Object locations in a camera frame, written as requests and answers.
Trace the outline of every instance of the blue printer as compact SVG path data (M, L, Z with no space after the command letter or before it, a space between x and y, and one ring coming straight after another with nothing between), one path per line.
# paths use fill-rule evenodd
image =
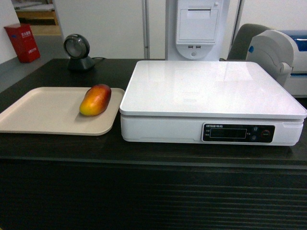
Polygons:
M246 61L258 63L294 97L307 97L306 30L267 30L253 37Z

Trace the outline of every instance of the beige tray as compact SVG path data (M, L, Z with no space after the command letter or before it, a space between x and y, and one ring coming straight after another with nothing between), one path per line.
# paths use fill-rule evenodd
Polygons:
M124 91L111 88L107 109L83 116L79 106L89 88L42 87L28 92L0 114L1 133L43 133L99 136L112 126Z

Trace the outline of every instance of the mango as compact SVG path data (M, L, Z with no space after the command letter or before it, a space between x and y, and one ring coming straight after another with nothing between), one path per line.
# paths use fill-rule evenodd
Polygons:
M104 112L111 99L111 88L104 84L90 88L80 104L80 113L85 116L96 116Z

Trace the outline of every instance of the red box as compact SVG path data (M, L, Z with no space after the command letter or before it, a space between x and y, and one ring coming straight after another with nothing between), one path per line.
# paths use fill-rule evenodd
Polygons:
M10 38L20 62L28 63L40 57L40 53L29 24L18 23L5 26L4 29Z

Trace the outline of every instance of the white weighing scale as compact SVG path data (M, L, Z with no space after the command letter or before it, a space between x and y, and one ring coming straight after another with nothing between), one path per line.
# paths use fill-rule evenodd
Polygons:
M120 105L126 141L291 146L307 110L253 62L140 61Z

